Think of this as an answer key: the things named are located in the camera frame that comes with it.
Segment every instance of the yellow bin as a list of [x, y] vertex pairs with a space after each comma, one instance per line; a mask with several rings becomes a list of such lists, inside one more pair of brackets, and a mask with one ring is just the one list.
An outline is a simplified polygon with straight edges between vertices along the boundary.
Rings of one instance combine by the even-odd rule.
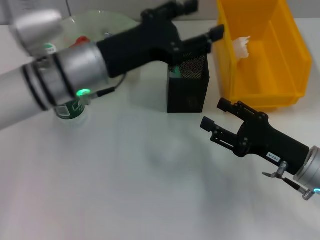
[[[306, 93], [312, 58], [285, 0], [217, 0], [224, 39], [215, 43], [224, 97], [257, 109], [288, 107]], [[248, 37], [249, 57], [232, 42]]]

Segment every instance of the black mesh pen holder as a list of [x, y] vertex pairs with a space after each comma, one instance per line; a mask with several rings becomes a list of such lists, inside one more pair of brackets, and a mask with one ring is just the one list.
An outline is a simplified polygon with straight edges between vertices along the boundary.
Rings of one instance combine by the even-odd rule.
[[202, 113], [210, 80], [207, 55], [169, 66], [167, 112]]

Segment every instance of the table surface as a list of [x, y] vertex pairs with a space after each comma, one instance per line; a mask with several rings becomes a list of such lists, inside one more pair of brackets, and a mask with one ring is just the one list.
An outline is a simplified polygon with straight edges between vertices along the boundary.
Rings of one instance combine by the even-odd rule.
[[[279, 131], [320, 146], [320, 19], [296, 22], [313, 56], [306, 97], [269, 118]], [[215, 24], [176, 23], [183, 39]], [[6, 26], [0, 33], [0, 73], [29, 61]], [[304, 201], [261, 174], [274, 165], [237, 158], [200, 128], [203, 116], [233, 132], [242, 124], [216, 108], [208, 60], [202, 114], [166, 113], [167, 65], [155, 62], [93, 101], [81, 125], [50, 111], [1, 131], [0, 240], [318, 239], [320, 196]]]

